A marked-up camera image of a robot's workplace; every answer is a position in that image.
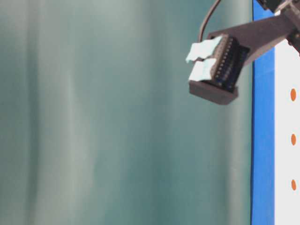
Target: blue border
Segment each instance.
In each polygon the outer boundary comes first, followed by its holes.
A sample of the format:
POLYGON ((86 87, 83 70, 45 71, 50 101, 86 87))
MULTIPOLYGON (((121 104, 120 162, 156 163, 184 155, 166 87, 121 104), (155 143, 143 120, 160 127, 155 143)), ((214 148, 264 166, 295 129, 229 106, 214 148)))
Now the blue border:
MULTIPOLYGON (((273 16, 253 0, 253 19, 273 16)), ((275 51, 253 64, 251 224, 274 225, 275 51)))

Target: teal curtain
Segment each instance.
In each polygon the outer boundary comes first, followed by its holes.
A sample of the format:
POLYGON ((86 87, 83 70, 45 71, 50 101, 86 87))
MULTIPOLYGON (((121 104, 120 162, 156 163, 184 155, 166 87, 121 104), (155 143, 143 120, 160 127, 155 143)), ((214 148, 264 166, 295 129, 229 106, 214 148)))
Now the teal curtain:
MULTIPOLYGON (((250 223, 252 68, 229 106, 188 93, 212 3, 1 2, 0 224, 250 223)), ((223 1, 207 33, 251 20, 223 1)))

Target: black wire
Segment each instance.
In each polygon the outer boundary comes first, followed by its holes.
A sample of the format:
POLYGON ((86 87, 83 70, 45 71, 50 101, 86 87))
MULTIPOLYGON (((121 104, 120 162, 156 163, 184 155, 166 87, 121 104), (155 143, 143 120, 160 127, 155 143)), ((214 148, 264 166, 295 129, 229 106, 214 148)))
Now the black wire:
POLYGON ((206 15, 203 23, 201 24, 201 28, 200 28, 200 34, 199 34, 199 38, 198 41, 202 42, 203 40, 203 34, 204 34, 204 30, 205 27, 208 23, 208 20, 210 19, 211 15, 214 13, 215 9, 217 8, 218 4, 220 3, 221 0, 216 0, 215 3, 211 6, 210 10, 208 11, 208 14, 206 15))

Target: white panel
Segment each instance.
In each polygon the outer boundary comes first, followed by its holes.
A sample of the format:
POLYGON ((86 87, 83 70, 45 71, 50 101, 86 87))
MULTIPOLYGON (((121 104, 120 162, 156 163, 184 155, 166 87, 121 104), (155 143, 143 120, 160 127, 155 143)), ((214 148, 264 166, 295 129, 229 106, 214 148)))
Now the white panel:
POLYGON ((300 57, 287 41, 275 49, 275 224, 300 224, 300 57), (295 89, 297 97, 291 98, 295 89), (297 142, 292 144, 292 135, 297 142), (297 188, 293 190, 292 180, 297 188))

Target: orange dot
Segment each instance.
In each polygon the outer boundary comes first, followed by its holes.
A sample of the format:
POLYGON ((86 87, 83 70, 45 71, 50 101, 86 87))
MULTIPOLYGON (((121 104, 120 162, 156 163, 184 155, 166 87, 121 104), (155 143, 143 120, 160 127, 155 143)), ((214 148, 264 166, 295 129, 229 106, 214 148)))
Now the orange dot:
POLYGON ((296 92, 295 88, 293 88, 291 90, 291 99, 292 99, 292 101, 295 101, 296 97, 297 97, 297 92, 296 92))
POLYGON ((295 191, 297 189, 296 181, 292 180, 292 189, 295 191))
POLYGON ((293 134, 291 140, 292 140, 292 145, 295 145, 297 142, 296 135, 293 134))

